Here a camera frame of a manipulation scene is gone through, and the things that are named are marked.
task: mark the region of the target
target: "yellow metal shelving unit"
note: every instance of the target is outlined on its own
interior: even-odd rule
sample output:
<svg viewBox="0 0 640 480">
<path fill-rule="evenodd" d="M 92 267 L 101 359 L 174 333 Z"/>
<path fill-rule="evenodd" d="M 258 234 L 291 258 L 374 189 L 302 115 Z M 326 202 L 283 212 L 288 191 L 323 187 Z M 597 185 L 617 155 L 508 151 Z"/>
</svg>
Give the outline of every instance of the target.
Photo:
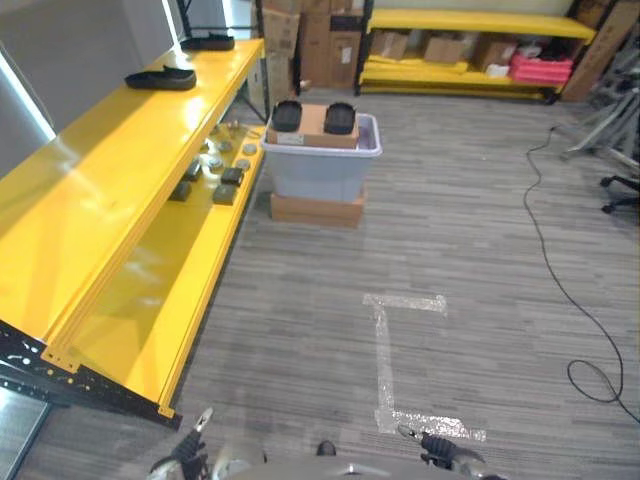
<svg viewBox="0 0 640 480">
<path fill-rule="evenodd" d="M 250 169 L 232 206 L 201 177 L 168 202 L 263 55 L 172 50 L 195 88 L 122 86 L 0 180 L 0 351 L 59 396 L 177 427 L 175 387 L 259 171 L 261 127 L 214 134 Z"/>
<path fill-rule="evenodd" d="M 424 29 L 496 32 L 543 35 L 575 39 L 589 44 L 595 31 L 564 17 L 511 14 L 499 12 L 468 12 L 447 10 L 374 9 L 366 26 L 373 29 Z M 527 84 L 511 78 L 495 78 L 483 72 L 443 70 L 442 67 L 420 63 L 414 58 L 399 62 L 381 62 L 367 58 L 358 78 L 361 92 L 443 93 L 542 98 L 542 89 L 560 92 L 555 85 Z"/>
</svg>

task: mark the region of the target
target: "clear plastic bin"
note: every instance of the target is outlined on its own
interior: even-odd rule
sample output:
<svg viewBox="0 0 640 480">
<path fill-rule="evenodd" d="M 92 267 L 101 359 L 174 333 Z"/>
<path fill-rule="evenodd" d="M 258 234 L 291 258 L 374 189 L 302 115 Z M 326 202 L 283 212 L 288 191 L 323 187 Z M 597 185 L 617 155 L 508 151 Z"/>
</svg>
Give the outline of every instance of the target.
<svg viewBox="0 0 640 480">
<path fill-rule="evenodd" d="M 354 202 L 360 195 L 371 161 L 382 154 L 378 123 L 373 115 L 358 113 L 360 129 L 355 149 L 318 148 L 267 143 L 267 168 L 275 192 L 285 197 Z"/>
</svg>

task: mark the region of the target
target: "cardboard box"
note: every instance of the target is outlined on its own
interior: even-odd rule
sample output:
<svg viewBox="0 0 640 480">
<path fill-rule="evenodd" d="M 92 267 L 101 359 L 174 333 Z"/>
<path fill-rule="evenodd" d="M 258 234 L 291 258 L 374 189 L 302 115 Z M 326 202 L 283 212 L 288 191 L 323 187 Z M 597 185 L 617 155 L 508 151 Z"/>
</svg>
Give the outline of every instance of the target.
<svg viewBox="0 0 640 480">
<path fill-rule="evenodd" d="M 349 88 L 354 84 L 362 17 L 359 15 L 334 15 L 331 17 L 329 54 L 331 68 L 329 86 Z"/>
<path fill-rule="evenodd" d="M 471 65 L 485 72 L 489 65 L 509 65 L 518 47 L 518 41 L 509 35 L 483 33 L 478 38 L 471 57 Z"/>
<path fill-rule="evenodd" d="M 364 213 L 365 200 L 364 188 L 353 203 L 282 197 L 272 193 L 271 218 L 277 222 L 357 228 Z"/>
<path fill-rule="evenodd" d="M 311 85 L 326 87 L 331 75 L 326 59 L 330 53 L 329 26 L 331 16 L 304 14 L 300 30 L 300 79 Z"/>
<path fill-rule="evenodd" d="M 331 0 L 331 13 L 347 13 L 352 8 L 352 0 Z"/>
<path fill-rule="evenodd" d="M 302 118 L 296 132 L 276 132 L 267 128 L 267 142 L 280 145 L 306 145 L 308 147 L 356 148 L 359 131 L 356 124 L 349 135 L 333 135 L 324 132 L 326 105 L 302 105 Z"/>
<path fill-rule="evenodd" d="M 600 21 L 604 19 L 609 5 L 614 0 L 582 0 L 578 4 L 576 20 L 590 28 L 598 28 Z"/>
<path fill-rule="evenodd" d="M 638 20 L 639 14 L 640 3 L 636 1 L 619 1 L 613 7 L 607 21 L 569 79 L 562 93 L 563 100 L 582 102 L 587 98 L 591 87 L 618 51 L 627 33 Z"/>
<path fill-rule="evenodd" d="M 425 38 L 423 58 L 427 62 L 457 63 L 464 49 L 464 41 L 458 34 L 431 34 Z"/>
<path fill-rule="evenodd" d="M 371 41 L 369 52 L 371 55 L 400 60 L 407 49 L 408 41 L 408 34 L 376 30 L 373 32 L 373 40 Z"/>
<path fill-rule="evenodd" d="M 360 33 L 331 32 L 331 78 L 329 86 L 353 87 L 360 48 Z"/>
<path fill-rule="evenodd" d="M 300 0 L 262 0 L 262 8 L 297 14 L 302 11 L 302 2 Z"/>
<path fill-rule="evenodd" d="M 273 107 L 281 100 L 293 98 L 293 74 L 291 60 L 288 57 L 271 53 L 267 55 L 267 74 L 269 78 L 269 103 Z M 256 62 L 247 76 L 249 99 L 260 110 L 264 105 L 262 89 L 262 70 L 260 62 Z"/>
<path fill-rule="evenodd" d="M 254 6 L 251 18 L 255 19 L 255 14 Z M 263 8 L 262 17 L 264 19 L 264 45 L 267 53 L 279 53 L 293 58 L 298 40 L 300 15 Z"/>
<path fill-rule="evenodd" d="M 329 13 L 331 0 L 300 0 L 304 13 Z"/>
</svg>

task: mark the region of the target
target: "black cable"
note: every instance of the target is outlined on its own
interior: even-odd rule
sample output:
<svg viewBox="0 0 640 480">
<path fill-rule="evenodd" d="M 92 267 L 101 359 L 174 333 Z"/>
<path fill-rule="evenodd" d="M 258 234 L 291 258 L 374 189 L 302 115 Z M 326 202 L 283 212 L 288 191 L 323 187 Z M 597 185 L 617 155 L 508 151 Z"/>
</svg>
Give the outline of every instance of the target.
<svg viewBox="0 0 640 480">
<path fill-rule="evenodd" d="M 538 169 L 538 167 L 534 163 L 533 159 L 531 158 L 531 154 L 533 152 L 535 152 L 535 151 L 542 150 L 542 149 L 547 148 L 549 146 L 549 143 L 551 142 L 551 135 L 553 134 L 553 131 L 556 128 L 557 127 L 551 127 L 549 129 L 549 133 L 547 135 L 547 140 L 544 142 L 544 144 L 538 145 L 537 147 L 533 147 L 533 148 L 527 150 L 527 153 L 526 153 L 527 162 L 529 162 L 529 165 L 533 169 L 533 171 L 536 174 L 536 176 L 538 177 L 538 179 L 529 188 L 527 188 L 527 190 L 524 192 L 524 195 L 522 196 L 522 204 L 524 205 L 524 208 L 527 210 L 527 213 L 529 214 L 529 217 L 531 217 L 531 221 L 533 222 L 533 226 L 535 227 L 536 232 L 538 234 L 538 238 L 540 239 L 540 248 L 542 249 L 542 256 L 544 257 L 544 263 L 547 266 L 547 270 L 549 270 L 549 274 L 551 275 L 551 278 L 556 283 L 556 285 L 558 286 L 560 291 L 567 298 L 567 300 L 569 300 L 569 302 L 571 302 L 574 307 L 576 307 L 582 314 L 584 314 L 584 316 L 586 316 L 589 320 L 591 320 L 600 329 L 600 331 L 604 334 L 604 336 L 607 338 L 607 340 L 609 340 L 609 343 L 611 343 L 611 346 L 613 347 L 613 350 L 615 351 L 616 356 L 618 357 L 618 363 L 620 364 L 620 386 L 616 390 L 616 388 L 613 386 L 613 383 L 611 382 L 611 379 L 607 376 L 607 374 L 604 373 L 604 371 L 600 367 L 598 367 L 597 365 L 593 364 L 589 360 L 582 360 L 582 359 L 571 360 L 567 364 L 567 377 L 569 377 L 569 382 L 571 382 L 571 385 L 573 385 L 573 387 L 576 390 L 578 390 L 585 397 L 589 398 L 590 400 L 593 400 L 594 402 L 598 402 L 598 403 L 607 404 L 607 403 L 615 403 L 615 402 L 617 402 L 622 407 L 622 409 L 631 418 L 633 418 L 636 422 L 640 423 L 640 417 L 635 416 L 627 408 L 627 406 L 624 403 L 622 403 L 622 398 L 621 397 L 622 397 L 622 391 L 624 390 L 624 361 L 622 360 L 622 355 L 620 354 L 620 350 L 618 349 L 618 346 L 616 345 L 616 342 L 613 340 L 611 335 L 609 335 L 609 332 L 607 332 L 607 330 L 604 328 L 602 323 L 600 323 L 600 321 L 596 317 L 594 317 L 591 313 L 589 313 L 582 305 L 580 305 L 577 301 L 575 301 L 573 299 L 573 297 L 571 295 L 569 295 L 567 290 L 562 286 L 562 283 L 560 282 L 560 279 L 556 275 L 555 271 L 551 267 L 551 263 L 549 262 L 549 257 L 547 255 L 547 247 L 546 247 L 544 235 L 542 235 L 542 231 L 540 230 L 540 225 L 538 224 L 538 221 L 536 220 L 536 217 L 533 215 L 533 211 L 531 210 L 531 207 L 529 207 L 529 203 L 527 202 L 527 198 L 529 196 L 529 193 L 534 188 L 538 187 L 542 183 L 542 172 L 540 172 L 540 170 Z M 611 393 L 613 394 L 613 396 L 611 398 L 599 398 L 599 397 L 595 397 L 595 396 L 590 395 L 589 393 L 585 392 L 576 383 L 576 381 L 573 379 L 573 374 L 572 374 L 572 370 L 571 369 L 572 369 L 572 367 L 574 367 L 575 365 L 578 365 L 578 364 L 582 364 L 582 365 L 585 365 L 585 366 L 589 367 L 597 375 L 599 375 L 600 378 L 602 378 L 604 380 L 604 382 L 606 383 L 607 387 L 609 387 L 609 390 L 611 390 Z"/>
</svg>

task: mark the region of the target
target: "shelf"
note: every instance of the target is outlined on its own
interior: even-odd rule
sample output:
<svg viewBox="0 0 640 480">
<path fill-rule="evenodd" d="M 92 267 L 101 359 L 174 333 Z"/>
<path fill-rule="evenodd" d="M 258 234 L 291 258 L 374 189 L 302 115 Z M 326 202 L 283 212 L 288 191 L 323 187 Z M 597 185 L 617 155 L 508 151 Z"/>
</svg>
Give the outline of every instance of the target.
<svg viewBox="0 0 640 480">
<path fill-rule="evenodd" d="M 195 88 L 123 84 L 0 181 L 0 318 L 64 351 L 262 52 L 169 51 L 153 67 L 191 66 Z"/>
<path fill-rule="evenodd" d="M 360 75 L 360 83 L 366 85 L 368 82 L 385 83 L 421 83 L 421 84 L 449 84 L 449 85 L 486 85 L 486 86 L 525 86 L 532 88 L 556 88 L 554 84 L 527 84 L 514 82 L 510 77 L 490 77 L 483 72 L 457 71 L 448 72 L 442 68 L 429 69 L 422 68 L 388 68 L 386 64 L 376 64 L 375 62 L 365 62 L 364 70 Z"/>
<path fill-rule="evenodd" d="M 385 70 L 396 72 L 424 72 L 428 70 L 430 72 L 443 72 L 443 73 L 465 73 L 469 69 L 469 63 L 465 61 L 459 61 L 457 63 L 448 65 L 445 63 L 426 62 L 421 55 L 409 54 L 402 60 L 392 60 L 389 58 L 381 57 L 379 55 L 369 55 L 365 63 L 365 67 L 372 70 Z"/>
<path fill-rule="evenodd" d="M 256 127 L 252 132 L 262 132 Z M 227 135 L 221 128 L 218 139 Z M 258 145 L 257 135 L 239 135 Z M 79 363 L 156 402 L 171 397 L 257 177 L 262 151 L 225 154 L 227 166 L 247 158 L 251 168 L 233 206 L 214 205 L 204 177 L 186 202 L 166 202 L 76 327 L 69 353 Z"/>
<path fill-rule="evenodd" d="M 369 21 L 374 28 L 415 28 L 499 32 L 551 37 L 569 37 L 590 43 L 595 31 L 566 17 L 499 12 L 449 10 L 374 9 Z"/>
<path fill-rule="evenodd" d="M 532 88 L 511 88 L 504 89 L 499 87 L 475 87 L 460 86 L 459 88 L 451 86 L 433 86 L 433 85 L 416 85 L 403 84 L 401 82 L 393 84 L 371 83 L 362 85 L 362 93 L 411 93 L 411 94 L 433 94 L 433 95 L 470 95 L 496 98 L 527 98 L 541 100 L 544 96 L 539 89 Z"/>
</svg>

